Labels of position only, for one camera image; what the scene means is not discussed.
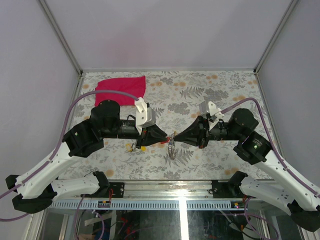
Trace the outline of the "red tag key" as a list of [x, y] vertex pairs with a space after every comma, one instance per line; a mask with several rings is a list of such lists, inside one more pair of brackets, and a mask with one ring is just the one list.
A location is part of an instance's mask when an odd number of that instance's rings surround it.
[[162, 142], [160, 142], [161, 144], [167, 144], [167, 143], [169, 143], [170, 142], [170, 139], [167, 139], [166, 141], [162, 141]]

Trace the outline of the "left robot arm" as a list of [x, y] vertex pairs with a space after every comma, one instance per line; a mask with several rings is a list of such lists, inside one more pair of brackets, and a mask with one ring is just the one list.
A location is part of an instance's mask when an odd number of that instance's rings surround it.
[[89, 119], [64, 134], [53, 157], [46, 157], [23, 175], [9, 175], [5, 179], [7, 187], [17, 193], [12, 199], [14, 209], [35, 214], [60, 199], [106, 197], [110, 183], [102, 171], [69, 180], [58, 177], [75, 163], [103, 149], [105, 139], [135, 140], [138, 149], [167, 139], [166, 133], [156, 125], [155, 111], [142, 99], [134, 117], [121, 119], [120, 110], [116, 101], [102, 101], [91, 109]]

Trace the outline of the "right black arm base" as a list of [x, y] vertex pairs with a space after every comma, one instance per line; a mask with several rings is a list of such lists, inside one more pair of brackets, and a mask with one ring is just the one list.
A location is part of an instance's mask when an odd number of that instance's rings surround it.
[[211, 188], [208, 190], [208, 193], [212, 195], [214, 199], [228, 199], [237, 196], [231, 184], [219, 180], [211, 180]]

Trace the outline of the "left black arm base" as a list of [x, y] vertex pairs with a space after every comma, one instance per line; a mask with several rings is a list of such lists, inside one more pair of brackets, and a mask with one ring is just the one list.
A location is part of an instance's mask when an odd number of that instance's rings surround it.
[[109, 192], [111, 193], [111, 198], [120, 199], [124, 197], [125, 193], [125, 183], [124, 182], [111, 182], [109, 186]]

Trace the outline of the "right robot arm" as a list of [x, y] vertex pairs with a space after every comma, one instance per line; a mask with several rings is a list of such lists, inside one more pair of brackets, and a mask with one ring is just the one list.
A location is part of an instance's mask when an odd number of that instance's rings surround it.
[[284, 160], [273, 143], [255, 131], [257, 125], [250, 110], [239, 108], [228, 122], [198, 116], [174, 140], [200, 149], [210, 141], [237, 141], [233, 148], [236, 155], [267, 173], [282, 188], [260, 183], [237, 171], [229, 180], [229, 194], [236, 198], [242, 194], [255, 197], [287, 213], [299, 227], [309, 232], [319, 230], [320, 188]]

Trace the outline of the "yellow tag key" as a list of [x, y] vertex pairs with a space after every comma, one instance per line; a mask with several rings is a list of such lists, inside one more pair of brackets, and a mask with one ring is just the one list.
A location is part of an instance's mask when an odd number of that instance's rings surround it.
[[125, 148], [126, 148], [126, 150], [128, 151], [128, 152], [132, 152], [133, 150], [134, 150], [134, 143], [127, 143], [126, 145], [125, 145]]

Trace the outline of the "pink folded cloth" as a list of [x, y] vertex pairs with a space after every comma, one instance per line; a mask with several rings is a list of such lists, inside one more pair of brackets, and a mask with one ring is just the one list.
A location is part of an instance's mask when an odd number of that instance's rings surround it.
[[[136, 98], [143, 98], [146, 92], [146, 77], [118, 77], [99, 81], [95, 88], [96, 91], [110, 90], [127, 93]], [[118, 93], [97, 93], [95, 95], [95, 104], [97, 107], [100, 102], [112, 100], [120, 106], [134, 106], [135, 100], [127, 95]]]

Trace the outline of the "aluminium front rail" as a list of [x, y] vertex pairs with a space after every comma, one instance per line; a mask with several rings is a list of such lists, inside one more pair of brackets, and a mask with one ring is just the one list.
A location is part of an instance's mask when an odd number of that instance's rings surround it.
[[123, 182], [124, 197], [111, 198], [108, 193], [100, 197], [85, 197], [85, 200], [235, 200], [243, 199], [244, 194], [233, 186], [235, 198], [213, 198], [208, 190], [211, 188], [211, 180], [112, 180], [111, 182]]

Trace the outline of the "left aluminium frame post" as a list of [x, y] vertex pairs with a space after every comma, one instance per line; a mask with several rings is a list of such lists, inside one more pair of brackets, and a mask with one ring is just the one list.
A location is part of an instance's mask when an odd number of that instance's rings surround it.
[[80, 66], [79, 62], [77, 61], [70, 45], [68, 44], [67, 39], [65, 38], [49, 4], [47, 3], [46, 0], [38, 0], [37, 1], [45, 15], [45, 17], [47, 18], [49, 24], [51, 25], [58, 41], [60, 42], [65, 54], [67, 55], [69, 61], [71, 62], [72, 67], [74, 68], [74, 70], [76, 71], [76, 73], [81, 76], [83, 73], [83, 69]]

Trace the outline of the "aluminium frame post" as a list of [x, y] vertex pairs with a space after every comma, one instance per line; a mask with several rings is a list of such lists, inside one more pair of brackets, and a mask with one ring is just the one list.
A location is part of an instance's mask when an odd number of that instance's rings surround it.
[[283, 28], [285, 27], [286, 23], [288, 22], [289, 18], [293, 14], [294, 10], [296, 9], [297, 5], [300, 3], [300, 0], [291, 0], [288, 7], [286, 8], [283, 16], [281, 17], [275, 31], [273, 32], [268, 44], [266, 45], [266, 48], [264, 49], [261, 57], [259, 58], [259, 61], [255, 65], [253, 72], [255, 75], [259, 73], [261, 70], [264, 62], [266, 61], [268, 55], [270, 54], [271, 50], [273, 49], [273, 46], [275, 45], [276, 41], [278, 40]]
[[71, 62], [72, 67], [74, 68], [74, 70], [76, 71], [76, 73], [81, 76], [83, 73], [83, 69], [80, 66], [79, 62], [77, 61], [70, 45], [68, 44], [67, 39], [65, 38], [49, 4], [47, 3], [46, 0], [38, 0], [37, 1], [45, 15], [45, 17], [47, 18], [49, 24], [51, 25], [58, 41], [60, 42], [65, 54], [67, 55], [69, 61]]

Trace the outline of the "right aluminium frame post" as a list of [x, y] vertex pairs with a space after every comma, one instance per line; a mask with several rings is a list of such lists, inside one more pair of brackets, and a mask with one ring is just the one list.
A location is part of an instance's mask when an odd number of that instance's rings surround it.
[[275, 45], [276, 41], [278, 40], [283, 28], [285, 27], [286, 23], [288, 22], [289, 18], [293, 14], [294, 10], [296, 9], [297, 5], [300, 3], [300, 0], [291, 0], [288, 7], [286, 8], [283, 16], [281, 17], [275, 31], [273, 32], [268, 44], [266, 45], [266, 48], [264, 49], [261, 57], [259, 58], [259, 61], [255, 65], [253, 72], [255, 75], [259, 73], [261, 70], [264, 62], [266, 61], [268, 55], [270, 54], [271, 50], [273, 49], [273, 46]]

